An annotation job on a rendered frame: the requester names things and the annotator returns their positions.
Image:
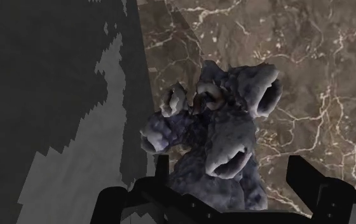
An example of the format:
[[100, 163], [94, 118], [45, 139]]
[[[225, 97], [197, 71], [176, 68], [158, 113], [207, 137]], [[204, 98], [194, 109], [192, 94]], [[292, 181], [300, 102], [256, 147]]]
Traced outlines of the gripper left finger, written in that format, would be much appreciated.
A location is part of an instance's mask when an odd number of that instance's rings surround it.
[[90, 224], [120, 224], [124, 209], [151, 204], [163, 224], [220, 224], [221, 213], [196, 197], [167, 186], [169, 156], [158, 155], [154, 176], [138, 179], [132, 190], [110, 186], [100, 191]]

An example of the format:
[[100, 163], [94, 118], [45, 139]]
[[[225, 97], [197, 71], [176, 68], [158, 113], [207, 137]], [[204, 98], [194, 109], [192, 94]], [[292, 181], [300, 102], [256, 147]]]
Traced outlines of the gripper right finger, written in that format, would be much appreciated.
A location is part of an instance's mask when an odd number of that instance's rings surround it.
[[314, 224], [356, 224], [356, 189], [350, 183], [323, 175], [300, 155], [289, 157], [285, 180]]

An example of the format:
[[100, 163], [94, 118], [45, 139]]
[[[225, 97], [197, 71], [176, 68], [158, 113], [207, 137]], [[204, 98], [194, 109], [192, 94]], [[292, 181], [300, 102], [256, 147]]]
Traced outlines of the grey blue lumpy animal figure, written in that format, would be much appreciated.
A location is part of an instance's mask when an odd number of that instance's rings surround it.
[[188, 147], [174, 165], [169, 188], [218, 211], [265, 210], [268, 199], [256, 161], [256, 119], [275, 109], [283, 86], [273, 64], [221, 69], [203, 63], [191, 101], [172, 85], [140, 131], [141, 147], [157, 155]]

